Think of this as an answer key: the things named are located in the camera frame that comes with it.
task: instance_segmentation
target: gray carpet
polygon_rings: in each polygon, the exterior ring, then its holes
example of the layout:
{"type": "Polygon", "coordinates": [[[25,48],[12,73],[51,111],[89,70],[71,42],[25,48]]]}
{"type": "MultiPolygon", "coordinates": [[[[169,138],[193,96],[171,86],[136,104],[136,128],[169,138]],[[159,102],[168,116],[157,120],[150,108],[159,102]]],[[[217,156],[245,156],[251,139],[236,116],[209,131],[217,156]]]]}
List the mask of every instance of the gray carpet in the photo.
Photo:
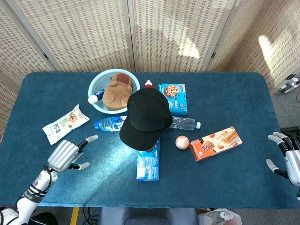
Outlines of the gray carpet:
{"type": "MultiPolygon", "coordinates": [[[[296,102],[298,90],[287,94],[276,93],[272,96],[280,127],[300,126],[300,104],[296,102]]],[[[293,210],[260,210],[260,209],[231,209],[242,218],[243,225],[296,225],[300,224],[300,209],[293,210]]],[[[60,207],[39,207],[35,214],[52,212],[59,225],[70,224],[72,209],[60,207]]],[[[80,209],[77,224],[84,222],[80,209]]]]}

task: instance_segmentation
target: table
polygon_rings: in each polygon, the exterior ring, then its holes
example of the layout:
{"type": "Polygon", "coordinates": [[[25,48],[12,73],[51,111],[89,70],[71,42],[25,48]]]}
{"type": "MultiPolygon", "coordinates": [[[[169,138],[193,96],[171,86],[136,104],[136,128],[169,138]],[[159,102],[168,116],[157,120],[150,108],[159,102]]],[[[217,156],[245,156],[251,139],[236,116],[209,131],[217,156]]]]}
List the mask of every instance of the table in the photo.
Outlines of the table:
{"type": "Polygon", "coordinates": [[[0,148],[0,205],[14,205],[47,164],[57,144],[50,146],[42,127],[77,104],[90,121],[65,139],[80,143],[99,138],[85,148],[78,163],[82,171],[68,170],[41,202],[66,207],[191,207],[294,208],[297,188],[273,174],[271,158],[285,168],[280,150],[267,135],[279,131],[263,76],[258,73],[134,73],[141,86],[185,83],[187,117],[201,129],[167,129],[161,135],[160,180],[136,180],[137,152],[119,139],[118,132],[96,131],[95,120],[109,115],[87,101],[88,87],[98,73],[36,72],[27,75],[12,110],[0,148]],[[194,140],[235,126],[243,144],[200,162],[190,150],[179,150],[175,139],[194,140]]]}

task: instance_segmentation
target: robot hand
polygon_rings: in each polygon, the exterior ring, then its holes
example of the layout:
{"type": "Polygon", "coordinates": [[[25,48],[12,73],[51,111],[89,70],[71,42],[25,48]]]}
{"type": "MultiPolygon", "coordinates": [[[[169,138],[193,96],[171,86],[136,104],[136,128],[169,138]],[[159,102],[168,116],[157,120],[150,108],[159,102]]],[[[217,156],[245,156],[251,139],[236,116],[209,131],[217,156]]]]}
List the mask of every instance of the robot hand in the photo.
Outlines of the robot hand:
{"type": "Polygon", "coordinates": [[[83,154],[83,148],[97,138],[97,135],[88,137],[79,145],[62,140],[48,158],[49,165],[44,166],[43,171],[24,192],[24,195],[16,201],[19,213],[13,209],[0,211],[0,225],[27,225],[33,211],[57,180],[58,173],[67,169],[81,170],[90,165],[89,163],[74,164],[74,162],[83,154]]]}
{"type": "Polygon", "coordinates": [[[268,167],[276,174],[289,179],[290,182],[300,188],[300,136],[288,132],[274,132],[268,138],[277,143],[285,157],[286,170],[279,169],[270,159],[266,159],[268,167]]]}

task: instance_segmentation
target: bottle cap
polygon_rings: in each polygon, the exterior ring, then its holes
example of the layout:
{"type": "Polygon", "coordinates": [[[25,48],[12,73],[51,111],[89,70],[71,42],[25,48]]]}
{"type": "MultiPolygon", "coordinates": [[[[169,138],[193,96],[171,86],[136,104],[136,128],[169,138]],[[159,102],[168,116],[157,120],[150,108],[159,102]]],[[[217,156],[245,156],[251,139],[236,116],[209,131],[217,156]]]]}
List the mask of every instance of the bottle cap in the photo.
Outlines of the bottle cap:
{"type": "Polygon", "coordinates": [[[95,103],[97,101],[98,101],[98,97],[96,95],[89,96],[89,98],[88,98],[88,102],[90,104],[93,104],[93,103],[95,103]]]}
{"type": "Polygon", "coordinates": [[[95,128],[95,130],[100,130],[98,121],[96,121],[96,122],[94,123],[94,128],[95,128]]]}
{"type": "Polygon", "coordinates": [[[147,85],[153,86],[150,80],[147,80],[147,82],[145,83],[145,86],[147,86],[147,85]]]}
{"type": "Polygon", "coordinates": [[[200,129],[200,127],[201,127],[201,123],[200,123],[200,122],[197,122],[197,123],[196,123],[196,129],[200,129]]]}
{"type": "Polygon", "coordinates": [[[220,217],[221,218],[225,218],[226,217],[226,213],[225,212],[220,212],[220,217]]]}

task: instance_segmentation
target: pink ball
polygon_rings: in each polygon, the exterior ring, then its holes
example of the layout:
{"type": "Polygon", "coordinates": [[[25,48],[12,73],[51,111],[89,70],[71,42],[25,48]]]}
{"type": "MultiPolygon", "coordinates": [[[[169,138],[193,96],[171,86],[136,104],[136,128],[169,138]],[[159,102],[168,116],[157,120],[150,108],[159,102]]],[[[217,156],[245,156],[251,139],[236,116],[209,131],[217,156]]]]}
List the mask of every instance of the pink ball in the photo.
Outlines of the pink ball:
{"type": "Polygon", "coordinates": [[[179,136],[176,138],[175,144],[181,150],[186,149],[189,145],[189,139],[185,136],[179,136]]]}

